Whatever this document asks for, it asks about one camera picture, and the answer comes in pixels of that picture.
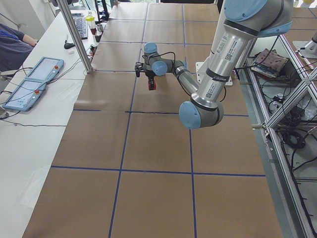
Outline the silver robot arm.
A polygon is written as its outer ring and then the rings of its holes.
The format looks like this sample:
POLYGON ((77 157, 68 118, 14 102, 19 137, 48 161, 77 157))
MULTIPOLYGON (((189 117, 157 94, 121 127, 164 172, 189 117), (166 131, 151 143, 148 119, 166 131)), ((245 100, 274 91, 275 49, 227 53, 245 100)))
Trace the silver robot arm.
POLYGON ((136 63, 136 75, 144 72, 148 77, 149 89, 154 90, 155 76, 174 74, 190 94, 190 100, 179 108, 182 124, 189 129, 214 126, 223 118, 223 106, 218 97, 247 44, 256 38, 286 33, 291 28, 292 16, 291 0, 226 0, 200 82, 183 62, 163 59, 155 43, 144 45, 144 62, 136 63))

